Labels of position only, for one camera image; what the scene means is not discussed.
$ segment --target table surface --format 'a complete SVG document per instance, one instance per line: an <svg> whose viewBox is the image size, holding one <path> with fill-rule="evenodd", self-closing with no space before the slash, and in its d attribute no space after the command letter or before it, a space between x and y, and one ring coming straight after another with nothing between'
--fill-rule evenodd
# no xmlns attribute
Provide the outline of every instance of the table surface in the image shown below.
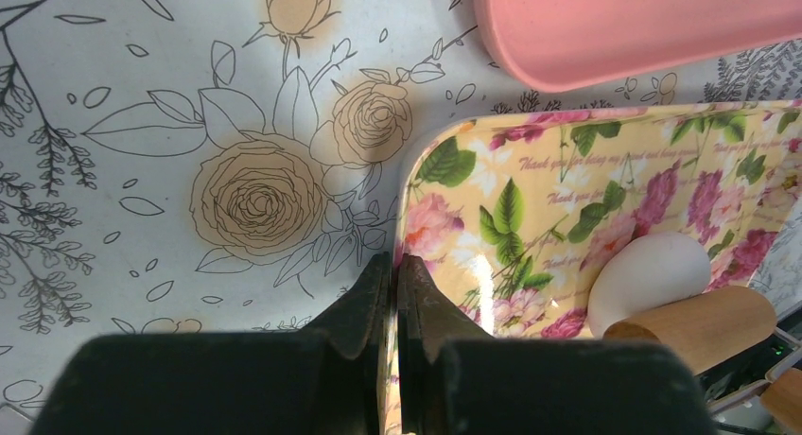
<svg viewBox="0 0 802 435"><path fill-rule="evenodd" d="M802 41L538 93L472 2L0 0L0 402L35 414L100 334L303 326L391 248L405 144L459 119L802 97ZM800 252L798 203L751 283L778 313Z"/></svg>

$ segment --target white tablecloth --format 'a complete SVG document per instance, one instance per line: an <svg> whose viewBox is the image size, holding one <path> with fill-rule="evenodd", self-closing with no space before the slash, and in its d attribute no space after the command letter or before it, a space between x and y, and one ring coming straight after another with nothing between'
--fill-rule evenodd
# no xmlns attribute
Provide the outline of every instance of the white tablecloth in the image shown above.
<svg viewBox="0 0 802 435"><path fill-rule="evenodd" d="M420 134L802 97L800 41L538 93L472 0L0 0L0 30L0 402L31 414L99 334L303 326L391 248ZM778 312L800 252L798 203L753 280Z"/></svg>

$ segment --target wooden roller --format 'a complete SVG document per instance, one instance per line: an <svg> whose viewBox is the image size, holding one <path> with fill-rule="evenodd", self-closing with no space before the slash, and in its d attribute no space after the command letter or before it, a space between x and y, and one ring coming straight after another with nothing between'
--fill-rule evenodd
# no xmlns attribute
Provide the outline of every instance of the wooden roller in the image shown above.
<svg viewBox="0 0 802 435"><path fill-rule="evenodd" d="M768 338L775 325L775 311L763 295L725 287L616 322L604 338L655 340L699 374Z"/></svg>
<svg viewBox="0 0 802 435"><path fill-rule="evenodd" d="M789 369L760 397L760 403L782 425L802 433L802 371Z"/></svg>

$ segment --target egg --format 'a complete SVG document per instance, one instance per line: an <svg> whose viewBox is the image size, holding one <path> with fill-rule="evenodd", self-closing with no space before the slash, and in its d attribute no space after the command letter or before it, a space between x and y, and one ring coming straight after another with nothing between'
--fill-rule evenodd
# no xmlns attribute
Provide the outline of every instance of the egg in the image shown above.
<svg viewBox="0 0 802 435"><path fill-rule="evenodd" d="M705 248L677 232L642 236L601 270L590 289L587 323L600 338L638 312L698 295L710 282Z"/></svg>

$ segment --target tray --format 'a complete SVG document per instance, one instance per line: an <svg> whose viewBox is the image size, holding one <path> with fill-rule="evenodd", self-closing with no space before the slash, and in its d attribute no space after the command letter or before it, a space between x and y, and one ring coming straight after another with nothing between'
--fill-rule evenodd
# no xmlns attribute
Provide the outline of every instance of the tray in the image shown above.
<svg viewBox="0 0 802 435"><path fill-rule="evenodd" d="M802 0L474 0L498 64L562 92L802 36Z"/></svg>
<svg viewBox="0 0 802 435"><path fill-rule="evenodd" d="M589 337L587 295L632 239L708 251L744 286L799 196L802 101L476 118L406 162L396 257L498 337Z"/></svg>

